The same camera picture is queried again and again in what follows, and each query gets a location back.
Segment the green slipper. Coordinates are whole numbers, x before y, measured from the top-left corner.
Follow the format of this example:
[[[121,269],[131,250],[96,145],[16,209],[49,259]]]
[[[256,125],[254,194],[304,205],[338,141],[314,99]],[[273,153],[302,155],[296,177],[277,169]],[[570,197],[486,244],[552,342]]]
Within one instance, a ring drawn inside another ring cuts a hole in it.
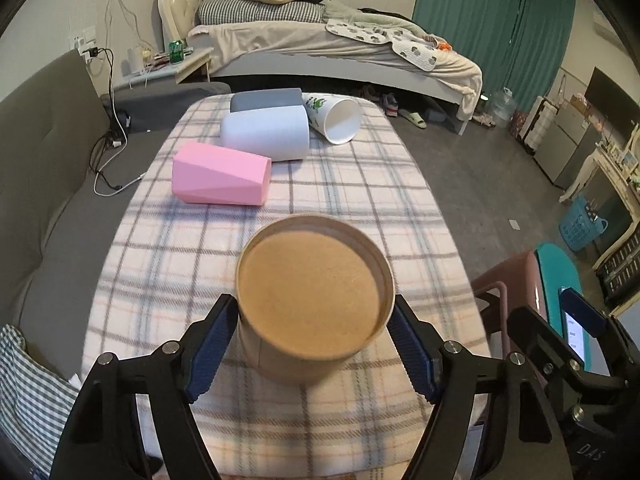
[[[398,115],[402,118],[405,118],[405,120],[408,120],[408,122],[411,122],[414,126],[416,126],[416,128],[426,128],[426,121],[418,112],[409,112],[408,110],[404,110],[402,108],[401,110],[398,110]]]

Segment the large water bottle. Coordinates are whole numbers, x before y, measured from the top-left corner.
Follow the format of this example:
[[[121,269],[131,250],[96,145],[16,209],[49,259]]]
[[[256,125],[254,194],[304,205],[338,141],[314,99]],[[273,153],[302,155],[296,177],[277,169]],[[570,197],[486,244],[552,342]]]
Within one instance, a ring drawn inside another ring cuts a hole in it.
[[[515,110],[516,102],[513,92],[509,88],[503,87],[489,99],[488,114],[499,128],[506,128],[510,125]]]

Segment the checkered pillow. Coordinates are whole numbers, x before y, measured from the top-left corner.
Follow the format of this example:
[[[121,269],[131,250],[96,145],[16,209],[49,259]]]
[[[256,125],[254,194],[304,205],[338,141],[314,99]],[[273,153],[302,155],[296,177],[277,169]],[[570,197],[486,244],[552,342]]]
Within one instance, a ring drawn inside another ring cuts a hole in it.
[[[203,0],[196,17],[202,25],[259,21],[321,23],[324,6],[303,1],[270,4],[250,0]]]

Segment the smartphone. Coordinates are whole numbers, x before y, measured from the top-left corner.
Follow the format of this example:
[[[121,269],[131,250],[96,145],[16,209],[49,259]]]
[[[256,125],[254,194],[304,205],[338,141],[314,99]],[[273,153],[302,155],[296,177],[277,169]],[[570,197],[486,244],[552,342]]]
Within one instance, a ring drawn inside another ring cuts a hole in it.
[[[589,340],[582,326],[567,312],[564,313],[565,339],[570,348],[582,359],[585,367],[590,361]]]

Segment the patterned baby blanket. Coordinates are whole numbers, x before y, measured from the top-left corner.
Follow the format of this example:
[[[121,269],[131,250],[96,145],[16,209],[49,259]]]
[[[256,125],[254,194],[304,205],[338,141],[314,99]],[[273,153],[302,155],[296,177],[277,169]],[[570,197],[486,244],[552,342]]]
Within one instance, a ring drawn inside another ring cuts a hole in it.
[[[402,27],[363,26],[331,18],[326,22],[326,30],[363,44],[389,46],[395,54],[425,73],[434,70],[438,61],[434,44],[413,36]]]

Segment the black television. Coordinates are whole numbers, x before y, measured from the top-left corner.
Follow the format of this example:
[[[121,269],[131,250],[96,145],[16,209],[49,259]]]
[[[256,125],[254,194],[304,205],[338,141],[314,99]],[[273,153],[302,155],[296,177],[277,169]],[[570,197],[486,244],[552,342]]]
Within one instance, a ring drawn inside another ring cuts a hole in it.
[[[597,119],[605,132],[624,148],[639,123],[639,105],[616,82],[595,67],[585,92],[587,118]]]

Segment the green can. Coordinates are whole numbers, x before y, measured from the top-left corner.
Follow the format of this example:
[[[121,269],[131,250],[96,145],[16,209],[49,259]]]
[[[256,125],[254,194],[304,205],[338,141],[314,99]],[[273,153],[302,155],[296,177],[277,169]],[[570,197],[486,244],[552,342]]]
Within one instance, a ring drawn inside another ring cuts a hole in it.
[[[183,61],[184,52],[183,52],[183,42],[181,40],[171,41],[167,47],[167,53],[169,62],[171,64],[177,64]]]

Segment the bed with beige sheets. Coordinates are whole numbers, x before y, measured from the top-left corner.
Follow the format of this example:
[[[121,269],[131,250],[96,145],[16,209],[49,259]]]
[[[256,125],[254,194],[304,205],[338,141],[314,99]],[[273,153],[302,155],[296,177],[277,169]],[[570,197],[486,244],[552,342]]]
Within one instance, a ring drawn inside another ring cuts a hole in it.
[[[186,41],[209,48],[217,77],[314,76],[406,90],[447,102],[440,109],[457,134],[465,132],[483,87],[474,62],[411,35],[364,42],[361,32],[339,35],[336,29],[335,22],[200,25]]]

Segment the brown kraft paper cup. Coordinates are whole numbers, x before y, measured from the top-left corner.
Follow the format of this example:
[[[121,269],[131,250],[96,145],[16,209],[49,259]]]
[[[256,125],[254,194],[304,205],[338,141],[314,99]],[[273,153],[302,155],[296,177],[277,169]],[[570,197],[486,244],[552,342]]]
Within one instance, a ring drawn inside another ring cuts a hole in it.
[[[366,234],[321,214],[294,214],[250,238],[235,292],[250,365],[276,382],[312,385],[381,335],[396,286]]]

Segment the grey white nightstand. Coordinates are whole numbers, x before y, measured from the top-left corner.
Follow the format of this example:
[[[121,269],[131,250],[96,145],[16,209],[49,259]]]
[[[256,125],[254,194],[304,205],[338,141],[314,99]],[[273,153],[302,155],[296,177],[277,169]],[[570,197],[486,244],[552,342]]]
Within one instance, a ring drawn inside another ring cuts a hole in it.
[[[204,74],[207,81],[209,77],[209,63],[212,60],[213,48],[195,49],[180,63],[168,63],[160,68],[146,70],[137,75],[129,75],[119,84],[114,85],[115,90],[148,86],[156,82],[172,81],[181,84],[193,74]]]

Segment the grey sofa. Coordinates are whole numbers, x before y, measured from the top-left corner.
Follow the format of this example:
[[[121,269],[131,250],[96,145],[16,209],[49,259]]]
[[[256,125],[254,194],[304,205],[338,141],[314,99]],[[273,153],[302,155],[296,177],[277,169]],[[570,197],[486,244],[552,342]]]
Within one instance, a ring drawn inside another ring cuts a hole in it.
[[[107,103],[74,51],[1,103],[1,322],[63,378],[81,369],[96,284],[134,196],[92,190]]]

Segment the white plastic cup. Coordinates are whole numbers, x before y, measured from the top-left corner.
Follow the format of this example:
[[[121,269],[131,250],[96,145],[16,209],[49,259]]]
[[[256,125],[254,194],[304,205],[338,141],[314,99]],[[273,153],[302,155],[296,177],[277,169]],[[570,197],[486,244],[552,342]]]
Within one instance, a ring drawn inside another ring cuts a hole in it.
[[[306,110],[296,105],[232,112],[222,118],[220,144],[273,162],[304,159],[309,153]]]

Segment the checkered grey cloth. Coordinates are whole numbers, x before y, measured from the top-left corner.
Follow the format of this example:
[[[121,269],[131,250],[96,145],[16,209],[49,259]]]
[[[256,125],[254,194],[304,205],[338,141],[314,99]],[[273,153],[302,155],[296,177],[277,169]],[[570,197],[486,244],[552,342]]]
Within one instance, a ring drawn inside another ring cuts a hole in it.
[[[41,478],[50,476],[77,395],[77,388],[32,359],[16,327],[2,327],[1,429]]]

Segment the grey cabinet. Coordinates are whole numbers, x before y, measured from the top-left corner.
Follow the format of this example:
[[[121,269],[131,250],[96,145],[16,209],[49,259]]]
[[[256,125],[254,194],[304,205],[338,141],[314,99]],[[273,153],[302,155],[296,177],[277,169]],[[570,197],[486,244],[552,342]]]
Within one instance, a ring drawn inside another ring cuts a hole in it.
[[[534,159],[554,186],[566,190],[600,139],[600,132],[593,123],[565,101],[540,142]]]

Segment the white printed paper cup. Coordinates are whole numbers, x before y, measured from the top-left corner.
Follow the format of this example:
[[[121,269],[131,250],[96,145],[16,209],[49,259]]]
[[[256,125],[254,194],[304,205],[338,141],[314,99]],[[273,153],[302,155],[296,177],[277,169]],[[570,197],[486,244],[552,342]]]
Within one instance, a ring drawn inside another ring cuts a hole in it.
[[[360,105],[348,96],[334,94],[302,94],[309,125],[331,144],[350,142],[360,131]]]

